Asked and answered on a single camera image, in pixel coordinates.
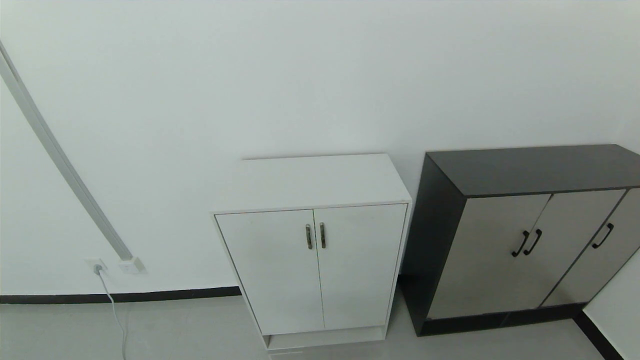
wall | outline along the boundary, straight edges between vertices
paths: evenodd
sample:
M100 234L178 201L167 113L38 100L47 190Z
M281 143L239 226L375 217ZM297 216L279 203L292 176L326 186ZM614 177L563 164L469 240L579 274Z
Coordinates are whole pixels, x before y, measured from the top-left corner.
M622 129L620 144L640 152L640 111L636 113L636 118L630 120ZM636 252L584 310L616 350L628 360L638 359L640 354L640 343L638 343L640 313L637 310L640 282L638 279L640 279L640 252Z
M2 40L147 275L117 258L6 89L3 294L235 285L207 217L241 158L608 143L637 110L640 3L11 1Z

gray floor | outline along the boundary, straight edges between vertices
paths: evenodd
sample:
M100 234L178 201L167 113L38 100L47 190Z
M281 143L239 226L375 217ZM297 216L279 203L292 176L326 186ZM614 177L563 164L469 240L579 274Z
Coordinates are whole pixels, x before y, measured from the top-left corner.
M127 360L544 359L602 360L572 320L418 338L396 296L387 340L271 354L241 297L117 304ZM120 357L110 304L1 305L1 359Z

white cable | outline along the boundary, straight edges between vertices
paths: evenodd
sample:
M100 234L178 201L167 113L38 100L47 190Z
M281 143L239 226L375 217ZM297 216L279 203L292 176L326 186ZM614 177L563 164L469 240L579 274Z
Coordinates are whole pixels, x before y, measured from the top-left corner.
M104 284L104 279L102 278L102 274L100 274L100 271L104 271L104 269L102 269L102 266L95 265L94 272L100 277L100 282L102 283L102 287L104 288L104 292L107 293L107 296L109 297L109 300L111 300L111 306L113 307L113 317L116 318L116 322L118 323L118 326L120 326L120 330L122 330L122 360L127 360L127 357L124 354L124 345L125 345L125 343L127 341L127 333L124 331L124 327L122 327L122 324L120 323L120 320L118 319L118 315L116 315L116 303L115 303L115 301L113 301L113 297L111 297L111 294L109 293L109 290L107 290L107 286Z

open shelf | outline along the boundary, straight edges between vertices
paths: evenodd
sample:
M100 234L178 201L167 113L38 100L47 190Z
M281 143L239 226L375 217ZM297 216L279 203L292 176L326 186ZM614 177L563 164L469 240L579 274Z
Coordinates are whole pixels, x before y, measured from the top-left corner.
M384 339L384 327L382 326L265 336L267 350L359 343Z

cabinet top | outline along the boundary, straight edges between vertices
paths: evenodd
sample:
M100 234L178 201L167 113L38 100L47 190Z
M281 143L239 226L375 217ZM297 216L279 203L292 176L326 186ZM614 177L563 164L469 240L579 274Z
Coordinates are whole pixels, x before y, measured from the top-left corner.
M619 145L427 152L466 197L640 187L640 155Z
M387 154L243 160L214 189L211 213L411 202Z

